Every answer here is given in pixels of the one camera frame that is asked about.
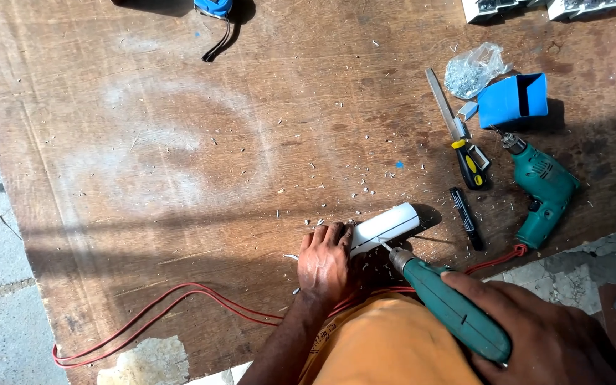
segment wooden board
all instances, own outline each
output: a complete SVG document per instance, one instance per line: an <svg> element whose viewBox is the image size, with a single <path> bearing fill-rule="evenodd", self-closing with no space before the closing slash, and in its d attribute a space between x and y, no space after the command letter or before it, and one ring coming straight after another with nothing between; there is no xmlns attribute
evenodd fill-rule
<svg viewBox="0 0 616 385"><path fill-rule="evenodd" d="M486 253L468 256L448 199L462 182L424 69L442 79L456 45L496 42L518 71L548 76L553 120L524 137L582 188L541 254L616 231L616 14L544 13L474 26L459 1L259 2L205 64L224 25L193 12L0 1L0 168L61 354L182 282L279 312L297 287L281 256L298 252L305 219L361 221L410 201L441 218L411 241L429 260L463 268L508 250L528 200L476 119L494 158L493 188L468 194ZM250 360L270 331L195 297L140 338L177 335L195 378ZM91 383L114 365L68 376Z"/></svg>

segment plastic bag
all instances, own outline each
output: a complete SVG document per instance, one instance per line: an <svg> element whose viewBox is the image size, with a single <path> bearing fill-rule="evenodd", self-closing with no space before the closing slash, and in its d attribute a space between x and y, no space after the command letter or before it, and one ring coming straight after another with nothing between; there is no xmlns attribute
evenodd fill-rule
<svg viewBox="0 0 616 385"><path fill-rule="evenodd" d="M485 42L453 57L446 66L443 84L453 96L461 99L475 97L491 79L513 68L512 63L503 64L501 52L503 47Z"/></svg>

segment orange shirt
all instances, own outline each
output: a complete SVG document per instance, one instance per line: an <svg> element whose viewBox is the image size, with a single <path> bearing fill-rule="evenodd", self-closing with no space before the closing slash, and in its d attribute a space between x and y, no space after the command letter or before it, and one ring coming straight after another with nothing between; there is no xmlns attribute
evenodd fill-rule
<svg viewBox="0 0 616 385"><path fill-rule="evenodd" d="M339 314L315 339L300 385L481 385L432 313L398 293Z"/></svg>

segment black marker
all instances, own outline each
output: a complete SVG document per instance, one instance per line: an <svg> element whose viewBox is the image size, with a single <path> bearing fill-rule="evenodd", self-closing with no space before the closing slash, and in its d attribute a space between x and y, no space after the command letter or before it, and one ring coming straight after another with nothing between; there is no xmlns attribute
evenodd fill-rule
<svg viewBox="0 0 616 385"><path fill-rule="evenodd" d="M460 194L460 190L457 187L451 188L450 196L453 198L453 202L455 202L455 207L458 208L460 219L463 220L463 226L465 226L465 231L469 236L469 241L472 242L472 247L477 251L481 251L484 248L484 242L482 242L479 237L479 233L474 227L472 217L467 211L467 205L465 205L465 201L463 200L463 196Z"/></svg>

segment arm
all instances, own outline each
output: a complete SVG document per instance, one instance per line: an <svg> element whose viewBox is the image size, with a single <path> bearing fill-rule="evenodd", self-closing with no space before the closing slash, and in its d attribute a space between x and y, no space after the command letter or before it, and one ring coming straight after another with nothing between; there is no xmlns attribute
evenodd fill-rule
<svg viewBox="0 0 616 385"><path fill-rule="evenodd" d="M616 351L583 311L554 305L517 285L482 283L462 273L441 279L500 323L513 342L507 368L473 354L491 385L616 385Z"/></svg>
<svg viewBox="0 0 616 385"><path fill-rule="evenodd" d="M329 312L356 288L355 269L348 269L352 239L353 225L341 222L318 226L303 237L297 270L301 291L239 385L298 382Z"/></svg>

